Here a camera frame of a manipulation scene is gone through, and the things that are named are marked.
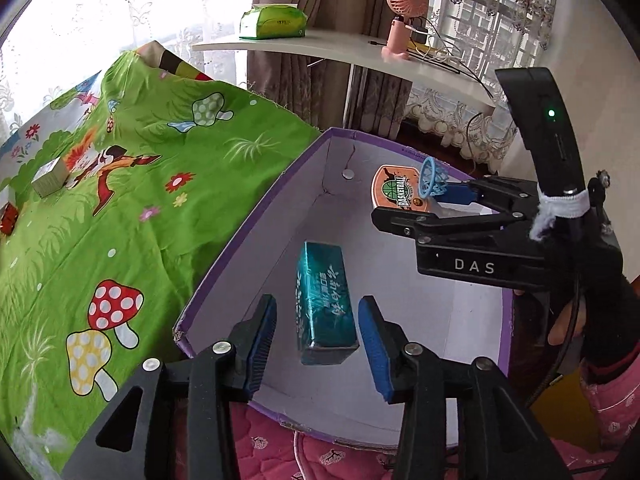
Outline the right hand black glove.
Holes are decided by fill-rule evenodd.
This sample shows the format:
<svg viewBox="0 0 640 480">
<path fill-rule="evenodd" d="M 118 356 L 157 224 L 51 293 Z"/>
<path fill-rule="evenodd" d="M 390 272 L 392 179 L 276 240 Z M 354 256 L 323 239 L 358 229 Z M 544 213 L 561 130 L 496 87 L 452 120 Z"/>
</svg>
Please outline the right hand black glove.
<svg viewBox="0 0 640 480">
<path fill-rule="evenodd" d="M 624 277 L 622 255 L 595 252 L 578 260 L 578 278 L 560 288 L 562 304 L 550 306 L 542 290 L 514 292 L 515 334 L 510 373 L 533 387 L 542 381 L 559 355 L 570 324 L 575 290 L 582 292 L 584 313 L 575 333 L 582 335 L 586 382 L 607 384 L 631 368 L 639 356 L 639 296 Z"/>
</svg>

